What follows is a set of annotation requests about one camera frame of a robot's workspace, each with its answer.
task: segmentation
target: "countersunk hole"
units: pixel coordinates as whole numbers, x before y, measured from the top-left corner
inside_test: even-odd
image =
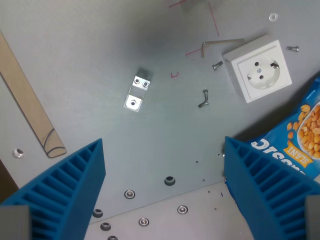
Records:
[[[164,184],[167,186],[172,186],[176,183],[176,179],[173,176],[167,176],[164,179]]]

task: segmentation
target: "small bolt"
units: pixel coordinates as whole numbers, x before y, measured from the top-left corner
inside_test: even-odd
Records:
[[[298,46],[287,46],[286,47],[287,50],[292,50],[295,52],[299,52],[300,48]]]
[[[223,61],[220,61],[220,62],[218,62],[217,64],[214,64],[214,65],[212,65],[212,67],[213,67],[213,70],[217,70],[217,68],[218,67],[220,67],[222,64],[224,64],[224,62]]]
[[[207,89],[203,90],[203,93],[204,93],[204,102],[198,105],[199,108],[202,108],[205,105],[209,105],[209,102],[208,102],[208,90]]]

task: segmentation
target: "allen key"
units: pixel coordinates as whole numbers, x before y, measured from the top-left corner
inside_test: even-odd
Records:
[[[220,41],[205,41],[201,45],[201,57],[205,57],[205,45],[206,44],[226,44],[226,43],[232,43],[232,42],[239,42],[239,41],[244,41],[243,38],[239,39],[230,39],[230,40],[220,40]]]

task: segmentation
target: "snack bag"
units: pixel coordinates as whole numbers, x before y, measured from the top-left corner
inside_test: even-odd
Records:
[[[288,118],[249,143],[313,179],[320,175],[320,77]]]

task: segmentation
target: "white power socket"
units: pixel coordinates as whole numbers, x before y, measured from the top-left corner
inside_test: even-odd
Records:
[[[265,35],[223,55],[235,89],[247,103],[292,84],[279,40]]]

